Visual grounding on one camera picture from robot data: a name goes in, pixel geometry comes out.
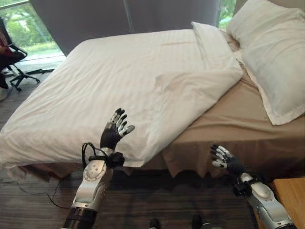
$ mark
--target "white pillow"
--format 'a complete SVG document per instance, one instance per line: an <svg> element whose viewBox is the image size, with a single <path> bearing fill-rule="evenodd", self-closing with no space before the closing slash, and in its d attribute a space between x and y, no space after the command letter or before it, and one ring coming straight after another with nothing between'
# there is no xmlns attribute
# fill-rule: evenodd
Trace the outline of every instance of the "white pillow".
<svg viewBox="0 0 305 229"><path fill-rule="evenodd" d="M302 17L304 12L300 9L281 7L267 0L248 0L233 16L227 30L243 48L277 24Z"/></svg>
<svg viewBox="0 0 305 229"><path fill-rule="evenodd" d="M305 20L280 23L242 49L273 125L305 112Z"/></svg>

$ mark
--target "white bedsheet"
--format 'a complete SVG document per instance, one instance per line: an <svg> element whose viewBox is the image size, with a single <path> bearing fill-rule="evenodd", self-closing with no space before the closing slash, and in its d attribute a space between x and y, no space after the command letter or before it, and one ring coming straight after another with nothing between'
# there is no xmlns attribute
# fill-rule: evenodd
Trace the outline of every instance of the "white bedsheet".
<svg viewBox="0 0 305 229"><path fill-rule="evenodd" d="M81 162L118 107L136 126L117 145L124 165L149 161L242 76L221 33L194 28L79 44L2 128L0 167Z"/></svg>

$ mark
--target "wooden nightstand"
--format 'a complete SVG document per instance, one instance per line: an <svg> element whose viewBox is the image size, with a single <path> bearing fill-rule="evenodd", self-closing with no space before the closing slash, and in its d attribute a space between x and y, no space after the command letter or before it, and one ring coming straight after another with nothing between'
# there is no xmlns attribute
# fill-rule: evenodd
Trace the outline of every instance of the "wooden nightstand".
<svg viewBox="0 0 305 229"><path fill-rule="evenodd" d="M272 189L298 229L305 229L305 178L276 179ZM255 214L259 229L265 229Z"/></svg>

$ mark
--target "window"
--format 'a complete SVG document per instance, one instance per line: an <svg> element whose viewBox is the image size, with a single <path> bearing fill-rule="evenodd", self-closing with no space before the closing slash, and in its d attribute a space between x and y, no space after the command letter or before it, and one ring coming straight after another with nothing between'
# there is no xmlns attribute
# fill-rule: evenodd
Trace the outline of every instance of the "window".
<svg viewBox="0 0 305 229"><path fill-rule="evenodd" d="M219 28L225 28L233 17L236 0L222 0L219 15Z"/></svg>
<svg viewBox="0 0 305 229"><path fill-rule="evenodd" d="M13 42L28 53L24 59L27 63L23 65L50 68L46 66L48 62L59 64L64 60L63 53L28 0L0 0L0 17Z"/></svg>

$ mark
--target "robot finger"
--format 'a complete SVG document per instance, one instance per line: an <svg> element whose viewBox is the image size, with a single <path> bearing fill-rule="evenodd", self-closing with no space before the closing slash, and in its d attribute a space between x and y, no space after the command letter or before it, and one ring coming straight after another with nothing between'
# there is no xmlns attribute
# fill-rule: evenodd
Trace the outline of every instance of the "robot finger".
<svg viewBox="0 0 305 229"><path fill-rule="evenodd" d="M122 121L127 118L127 115L124 114L120 119L119 121L116 123L116 127L119 128L119 126L121 125Z"/></svg>
<svg viewBox="0 0 305 229"><path fill-rule="evenodd" d="M212 161L216 161L218 159L218 157L216 157L214 154L211 154L210 159Z"/></svg>
<svg viewBox="0 0 305 229"><path fill-rule="evenodd" d="M113 116L111 117L111 119L110 119L110 123L113 123L113 121L115 120L115 118L117 117L117 115L120 113L122 111L122 109L121 108L119 108L119 109L117 109L115 112L114 112L114 114L113 114Z"/></svg>
<svg viewBox="0 0 305 229"><path fill-rule="evenodd" d="M228 155L224 151L222 151L220 148L216 149L216 152L221 154L225 160L228 159Z"/></svg>
<svg viewBox="0 0 305 229"><path fill-rule="evenodd" d="M211 150L211 153L215 155L218 159L221 159L222 161L226 161L226 158L223 156L222 153L219 153L218 151Z"/></svg>
<svg viewBox="0 0 305 229"><path fill-rule="evenodd" d="M212 165L219 168L227 168L227 164L217 159L216 161L212 161Z"/></svg>
<svg viewBox="0 0 305 229"><path fill-rule="evenodd" d="M123 122L123 123L119 126L118 131L120 132L121 130L123 130L124 127L126 126L126 124L127 124L127 121Z"/></svg>
<svg viewBox="0 0 305 229"><path fill-rule="evenodd" d="M135 129L135 127L133 125L130 125L129 127L127 128L124 128L123 130L121 130L119 132L119 135L121 137L124 137L125 135L129 134L131 131L133 131Z"/></svg>
<svg viewBox="0 0 305 229"><path fill-rule="evenodd" d="M218 149L223 151L228 157L233 157L233 155L230 153L230 151L227 150L226 148L224 148L223 146L218 146Z"/></svg>
<svg viewBox="0 0 305 229"><path fill-rule="evenodd" d="M211 150L216 150L216 149L218 148L218 146L219 146L219 145L212 144L212 145L211 145Z"/></svg>
<svg viewBox="0 0 305 229"><path fill-rule="evenodd" d="M118 113L118 115L114 118L113 124L117 124L117 122L119 121L121 115L125 112L125 110L121 110L121 112Z"/></svg>

